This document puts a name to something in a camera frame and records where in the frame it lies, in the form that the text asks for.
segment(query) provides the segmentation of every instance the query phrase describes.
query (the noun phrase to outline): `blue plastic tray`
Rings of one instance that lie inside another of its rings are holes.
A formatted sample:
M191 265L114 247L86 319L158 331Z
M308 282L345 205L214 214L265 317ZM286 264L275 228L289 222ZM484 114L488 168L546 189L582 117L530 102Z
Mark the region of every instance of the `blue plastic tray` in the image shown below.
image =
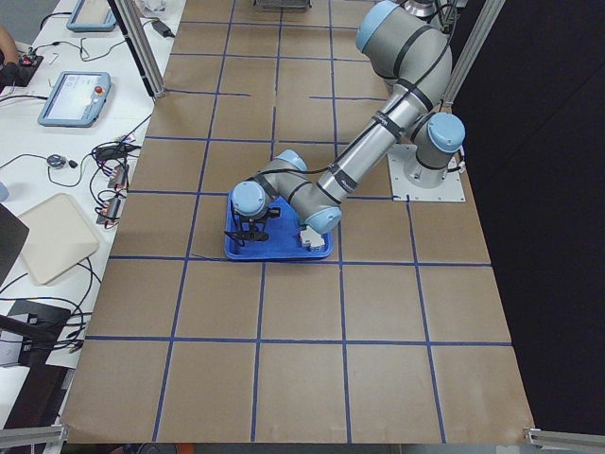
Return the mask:
M227 198L227 220L225 230L233 232L236 226L231 216L231 197ZM299 260L319 259L332 253L334 246L332 232L323 234L321 237L325 243L323 250L309 251L301 246L299 240L300 223L296 211L288 205L281 197L270 205L272 208L280 208L281 215L278 218L269 219L265 232L268 233L267 241L246 241L240 246L228 236L225 236L225 254L232 260Z

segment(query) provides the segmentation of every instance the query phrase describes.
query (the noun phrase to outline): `blue joint cap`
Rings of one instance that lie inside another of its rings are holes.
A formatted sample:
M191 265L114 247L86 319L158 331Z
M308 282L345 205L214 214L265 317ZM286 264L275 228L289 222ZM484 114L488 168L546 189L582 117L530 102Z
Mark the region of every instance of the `blue joint cap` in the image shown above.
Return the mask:
M299 156L299 154L293 149L282 151L282 153L276 159L281 159L282 161L291 163L301 172L306 172L306 164L304 163L303 158Z
M445 112L435 113L428 120L428 136L435 147L444 153L455 153L458 151L466 131L460 119Z
M396 8L399 8L399 5L390 2L389 0L385 0L370 9L370 12L366 14L366 17L357 30L357 36L355 36L355 45L359 52L363 53L363 49L366 47L366 44L373 36L374 32Z
M253 218L263 213L267 194L257 182L242 182L233 188L231 202L237 213Z
M309 216L304 220L304 223L315 230L318 234L323 235L334 229L340 222L341 218L342 213L340 212L340 208L332 206L330 208L324 208L323 210Z

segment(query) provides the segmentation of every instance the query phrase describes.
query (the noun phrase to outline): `black curtain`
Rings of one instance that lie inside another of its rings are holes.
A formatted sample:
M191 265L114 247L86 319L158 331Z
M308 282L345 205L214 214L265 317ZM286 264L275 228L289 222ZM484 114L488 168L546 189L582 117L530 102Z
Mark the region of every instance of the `black curtain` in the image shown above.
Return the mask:
M605 2L508 0L454 112L536 427L604 435Z

